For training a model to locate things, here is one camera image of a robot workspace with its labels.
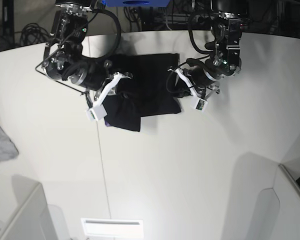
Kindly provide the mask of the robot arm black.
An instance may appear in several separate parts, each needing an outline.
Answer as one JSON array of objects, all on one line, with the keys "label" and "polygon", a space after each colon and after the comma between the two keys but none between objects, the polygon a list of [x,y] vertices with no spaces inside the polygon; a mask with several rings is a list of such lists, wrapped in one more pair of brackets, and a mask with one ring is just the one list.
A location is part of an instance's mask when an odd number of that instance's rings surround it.
[{"label": "robot arm black", "polygon": [[[242,25],[249,15],[246,0],[212,0],[210,8],[191,13],[187,19],[187,31],[192,47],[199,58],[188,58],[170,73],[166,79],[166,90],[177,98],[195,96],[207,100],[219,94],[220,80],[239,74],[242,68],[240,40]],[[210,25],[213,41],[204,49],[195,42],[193,25],[197,17],[204,17]]]},{"label": "robot arm black", "polygon": [[[45,43],[43,60],[39,63],[39,73],[64,85],[66,81],[85,88],[82,92],[89,107],[93,106],[90,91],[103,91],[106,84],[114,79],[111,73],[111,57],[118,49],[122,28],[118,17],[105,8],[98,0],[57,0],[60,9],[55,13],[49,40]],[[102,56],[83,55],[83,40],[87,36],[89,24],[102,14],[110,17],[115,24],[116,36],[111,48]]]}]

